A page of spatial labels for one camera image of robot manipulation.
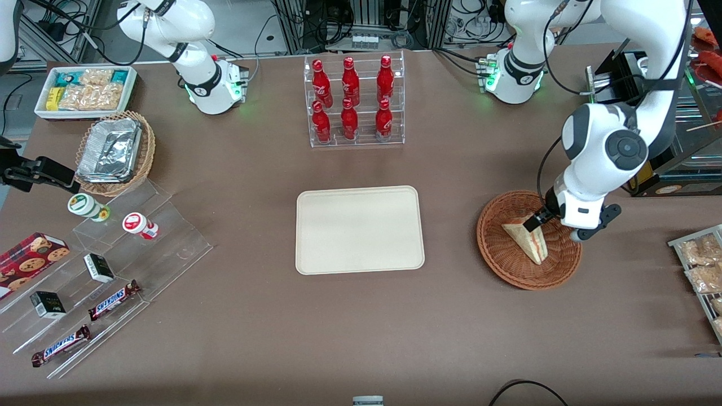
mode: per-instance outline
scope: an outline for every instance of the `white bottle with green label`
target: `white bottle with green label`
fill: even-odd
[[[106,221],[110,217],[110,208],[98,203],[89,194],[78,193],[68,201],[68,211],[74,215],[89,218],[95,222]]]

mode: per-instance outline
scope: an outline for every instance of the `acrylic bottle rack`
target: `acrylic bottle rack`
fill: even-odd
[[[403,52],[353,53],[352,55],[354,57],[356,72],[359,74],[361,91],[361,103],[355,107],[359,118],[359,134],[355,141],[349,141],[344,137],[341,123],[342,101],[344,99],[341,84],[341,78],[344,74],[343,57],[338,55],[320,55],[307,56],[304,60],[303,84],[305,88],[306,115],[308,116],[308,133],[311,147],[369,147],[403,144],[406,141],[404,121],[406,108],[406,103],[404,102],[406,95],[404,76],[406,72]],[[383,55],[389,55],[391,57],[391,70],[393,71],[393,97],[389,100],[389,110],[393,114],[393,121],[391,122],[391,137],[387,142],[379,142],[376,139],[376,112],[378,111],[376,77],[378,76],[381,56]],[[323,70],[331,81],[331,95],[334,98],[334,104],[326,109],[326,114],[329,115],[331,121],[331,142],[328,144],[321,144],[318,141],[311,120],[311,116],[313,115],[311,103],[316,99],[316,95],[313,92],[313,69],[311,69],[311,62],[315,59],[320,59],[323,62]]]

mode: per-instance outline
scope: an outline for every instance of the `aluminum foil container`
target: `aluminum foil container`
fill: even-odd
[[[103,120],[88,135],[76,174],[90,183],[125,183],[133,178],[143,126],[132,118]]]

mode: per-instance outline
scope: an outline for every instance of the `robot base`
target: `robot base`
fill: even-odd
[[[544,72],[539,74],[536,84],[518,84],[504,67],[504,58],[507,53],[509,53],[508,49],[502,49],[497,53],[490,53],[486,59],[476,63],[477,74],[484,75],[479,78],[479,89],[482,93],[493,94],[504,103],[522,104],[541,87]]]
[[[245,102],[248,91],[248,70],[241,70],[238,65],[219,60],[216,64],[221,68],[221,80],[210,94],[204,97],[194,95],[186,86],[191,102],[205,114],[221,114],[237,103]]]

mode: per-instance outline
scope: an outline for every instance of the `small bottle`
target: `small bottle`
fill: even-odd
[[[323,71],[323,62],[316,59],[313,65],[313,92],[316,99],[323,103],[325,108],[331,108],[334,105],[334,97],[331,96],[331,81],[329,76]]]
[[[331,142],[331,122],[329,121],[329,116],[323,111],[323,105],[320,101],[314,100],[311,107],[313,108],[311,121],[313,121],[313,129],[316,131],[318,142],[328,144]]]
[[[68,211],[80,217],[89,218],[97,223],[106,221],[110,217],[110,208],[86,193],[73,195],[68,201]]]
[[[158,237],[158,224],[154,224],[148,217],[133,212],[123,219],[123,229],[130,234],[137,234],[146,240]]]
[[[350,98],[344,99],[341,122],[344,125],[344,137],[349,141],[355,141],[359,134],[359,116],[356,114],[354,103]]]
[[[376,139],[379,142],[387,142],[391,138],[391,120],[393,114],[388,109],[388,99],[383,99],[376,112]]]
[[[341,78],[344,85],[344,98],[351,99],[353,106],[361,103],[361,88],[359,85],[359,74],[354,68],[354,59],[350,56],[344,58],[344,76]]]
[[[391,57],[381,56],[381,69],[376,77],[376,98],[381,103],[383,99],[391,99],[393,95],[393,71],[391,71]]]

